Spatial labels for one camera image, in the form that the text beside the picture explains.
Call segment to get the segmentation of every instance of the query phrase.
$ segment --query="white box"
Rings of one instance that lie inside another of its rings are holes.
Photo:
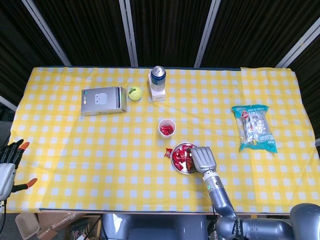
[[[152,101],[164,101],[166,99],[166,90],[163,89],[162,91],[155,91],[151,88],[151,76],[148,74],[148,82],[149,82],[149,88],[150,88],[150,93],[152,97]]]

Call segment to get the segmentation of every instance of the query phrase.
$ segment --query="plastic bag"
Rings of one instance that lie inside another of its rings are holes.
[[[276,141],[266,119],[268,108],[266,105],[232,107],[241,140],[240,151],[250,148],[277,153]]]

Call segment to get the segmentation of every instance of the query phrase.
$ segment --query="small white cup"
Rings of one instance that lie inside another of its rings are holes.
[[[164,135],[161,131],[160,131],[160,128],[163,127],[163,126],[168,126],[170,125],[172,128],[173,128],[173,133],[171,133],[170,135]],[[168,139],[170,138],[173,134],[175,134],[176,132],[176,124],[174,121],[172,121],[171,119],[168,119],[168,118],[165,118],[163,120],[161,120],[159,122],[159,126],[158,126],[158,130],[159,130],[159,133],[161,135],[161,137],[163,137],[164,139]]]

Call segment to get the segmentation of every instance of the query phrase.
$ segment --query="yellow checkered tablecloth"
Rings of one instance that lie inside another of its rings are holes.
[[[10,141],[30,141],[12,194],[12,212],[39,209],[211,212],[199,173],[183,175],[164,157],[181,142],[210,146],[237,212],[287,213],[302,202],[320,204],[315,136],[290,69],[241,71],[168,69],[166,100],[152,102],[150,69],[38,67],[33,69]],[[81,116],[81,90],[139,86],[127,113]],[[244,149],[234,105],[265,104],[278,154]],[[163,139],[158,122],[176,133]]]

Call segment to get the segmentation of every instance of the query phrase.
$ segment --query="product box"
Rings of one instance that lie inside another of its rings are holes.
[[[84,116],[124,113],[127,111],[127,90],[121,86],[83,89],[81,114]]]
[[[149,82],[149,87],[150,87],[150,93],[152,97],[152,101],[164,101],[166,99],[166,90],[163,89],[162,91],[155,91],[151,88],[151,76],[148,74],[148,82]]]

